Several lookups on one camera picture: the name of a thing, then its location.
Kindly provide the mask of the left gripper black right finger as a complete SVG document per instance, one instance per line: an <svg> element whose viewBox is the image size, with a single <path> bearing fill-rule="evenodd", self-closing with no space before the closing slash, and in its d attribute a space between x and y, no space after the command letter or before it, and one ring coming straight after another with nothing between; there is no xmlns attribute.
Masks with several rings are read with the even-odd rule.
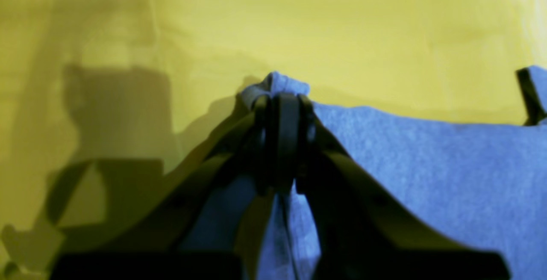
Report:
<svg viewBox="0 0 547 280"><path fill-rule="evenodd" d="M508 280L502 257L427 226L348 155L304 95L278 96L278 187L295 185L316 224L314 280Z"/></svg>

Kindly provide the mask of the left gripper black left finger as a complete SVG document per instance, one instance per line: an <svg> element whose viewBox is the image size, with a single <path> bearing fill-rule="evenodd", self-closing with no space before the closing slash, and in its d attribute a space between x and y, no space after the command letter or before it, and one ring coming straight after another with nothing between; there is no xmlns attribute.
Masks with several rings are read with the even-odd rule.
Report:
<svg viewBox="0 0 547 280"><path fill-rule="evenodd" d="M63 255L53 280L247 280L234 252L254 198L275 186L278 97L262 95L149 215L98 250Z"/></svg>

